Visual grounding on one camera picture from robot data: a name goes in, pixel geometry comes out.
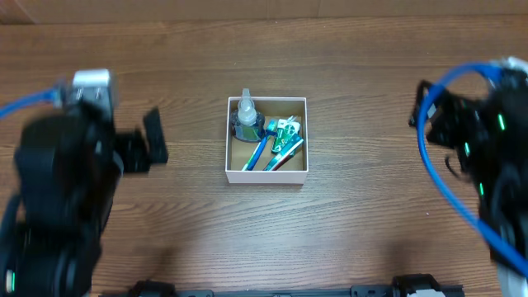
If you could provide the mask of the purple soap pump bottle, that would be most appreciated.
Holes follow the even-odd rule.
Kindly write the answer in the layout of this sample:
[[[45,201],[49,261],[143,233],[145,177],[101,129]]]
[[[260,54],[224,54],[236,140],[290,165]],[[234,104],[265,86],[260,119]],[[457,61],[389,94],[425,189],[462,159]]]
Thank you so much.
[[[265,136],[265,116],[257,111],[248,88],[243,89],[229,122],[233,137],[243,142],[258,143]]]

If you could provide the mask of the blue toothbrush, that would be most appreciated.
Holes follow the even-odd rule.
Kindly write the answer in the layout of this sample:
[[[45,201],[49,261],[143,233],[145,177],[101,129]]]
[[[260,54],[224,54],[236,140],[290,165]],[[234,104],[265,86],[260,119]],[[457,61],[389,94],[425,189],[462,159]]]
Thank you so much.
[[[247,161],[247,163],[249,163],[247,171],[252,171],[253,168],[256,166],[257,161],[261,157],[262,152],[264,148],[266,147],[269,138],[271,136],[276,136],[277,124],[278,124],[278,120],[275,120],[275,119],[270,120],[269,124],[267,125],[265,129],[265,134],[264,134],[262,141],[259,143],[258,146],[256,146],[255,150],[252,153],[252,156]]]

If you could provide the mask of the white toothpaste tube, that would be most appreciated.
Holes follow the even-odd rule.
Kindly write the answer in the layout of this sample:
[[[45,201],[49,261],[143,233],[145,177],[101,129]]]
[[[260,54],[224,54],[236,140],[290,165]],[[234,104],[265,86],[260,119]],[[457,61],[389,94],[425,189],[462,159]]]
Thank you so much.
[[[291,136],[281,151],[264,167],[264,171],[277,170],[303,142],[304,139],[298,134]]]

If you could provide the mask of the green Dettol soap packet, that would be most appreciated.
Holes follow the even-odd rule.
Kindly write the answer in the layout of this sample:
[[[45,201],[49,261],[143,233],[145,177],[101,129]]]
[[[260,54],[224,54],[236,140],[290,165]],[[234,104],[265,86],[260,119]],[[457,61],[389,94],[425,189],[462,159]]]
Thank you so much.
[[[298,134],[301,124],[296,120],[297,116],[292,115],[287,119],[279,119],[276,125],[276,136],[271,147],[273,153],[279,153],[289,142],[290,138]]]

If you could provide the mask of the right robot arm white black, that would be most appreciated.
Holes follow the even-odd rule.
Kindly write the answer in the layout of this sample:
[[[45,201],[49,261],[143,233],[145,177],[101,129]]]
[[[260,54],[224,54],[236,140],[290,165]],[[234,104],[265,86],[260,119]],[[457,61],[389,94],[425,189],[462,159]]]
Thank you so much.
[[[527,62],[516,57],[452,68],[417,85],[408,120],[422,163],[454,211],[487,243],[504,296],[527,294]],[[477,191],[473,214],[440,177],[427,145],[455,152]]]

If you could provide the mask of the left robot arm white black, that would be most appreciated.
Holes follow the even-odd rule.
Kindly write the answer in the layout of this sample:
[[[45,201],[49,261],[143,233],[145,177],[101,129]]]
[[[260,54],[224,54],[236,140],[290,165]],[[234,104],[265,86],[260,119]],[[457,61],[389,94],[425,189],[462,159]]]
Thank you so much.
[[[120,179],[167,161],[158,108],[143,130],[121,133],[87,104],[31,120],[14,154],[20,188],[2,218],[1,294],[88,293]]]

